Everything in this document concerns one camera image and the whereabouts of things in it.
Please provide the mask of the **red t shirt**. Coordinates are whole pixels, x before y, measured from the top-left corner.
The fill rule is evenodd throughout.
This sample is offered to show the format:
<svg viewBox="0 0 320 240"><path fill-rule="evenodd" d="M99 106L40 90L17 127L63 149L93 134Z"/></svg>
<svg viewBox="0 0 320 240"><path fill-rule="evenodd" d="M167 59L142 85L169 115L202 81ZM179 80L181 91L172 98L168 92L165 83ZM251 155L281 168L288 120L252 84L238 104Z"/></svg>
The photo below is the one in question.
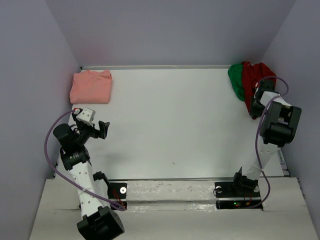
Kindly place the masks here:
<svg viewBox="0 0 320 240"><path fill-rule="evenodd" d="M244 88L244 101L249 115L252 119L259 118L261 111L252 108L252 98L256 92L256 84L264 77L275 76L276 74L264 63L252 65L250 62L242 63L242 86Z"/></svg>

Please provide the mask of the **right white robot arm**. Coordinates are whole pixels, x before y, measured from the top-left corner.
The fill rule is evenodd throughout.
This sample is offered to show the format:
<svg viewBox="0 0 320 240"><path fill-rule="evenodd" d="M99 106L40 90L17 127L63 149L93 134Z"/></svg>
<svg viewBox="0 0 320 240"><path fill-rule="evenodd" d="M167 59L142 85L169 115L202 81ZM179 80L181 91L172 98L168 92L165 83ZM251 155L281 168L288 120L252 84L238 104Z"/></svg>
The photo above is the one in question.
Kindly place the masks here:
<svg viewBox="0 0 320 240"><path fill-rule="evenodd" d="M251 194L258 187L264 168L282 147L290 144L297 132L302 109L291 105L275 91L276 76L262 78L255 86L250 102L250 116L259 117L254 154L235 173L230 190L235 196Z"/></svg>

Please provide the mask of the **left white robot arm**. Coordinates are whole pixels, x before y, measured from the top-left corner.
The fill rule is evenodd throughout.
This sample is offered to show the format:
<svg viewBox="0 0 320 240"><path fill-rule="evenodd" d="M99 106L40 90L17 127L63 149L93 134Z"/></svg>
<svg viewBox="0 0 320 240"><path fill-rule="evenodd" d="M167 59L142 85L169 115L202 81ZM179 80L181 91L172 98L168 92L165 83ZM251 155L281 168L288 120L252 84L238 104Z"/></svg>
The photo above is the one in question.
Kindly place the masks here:
<svg viewBox="0 0 320 240"><path fill-rule="evenodd" d="M81 220L78 232L86 240L113 240L125 232L118 214L111 208L108 195L111 185L104 173L93 173L90 155L85 147L89 138L105 139L109 122L99 121L99 129L77 120L76 128L66 123L56 126L53 135L60 143L63 166L77 187Z"/></svg>

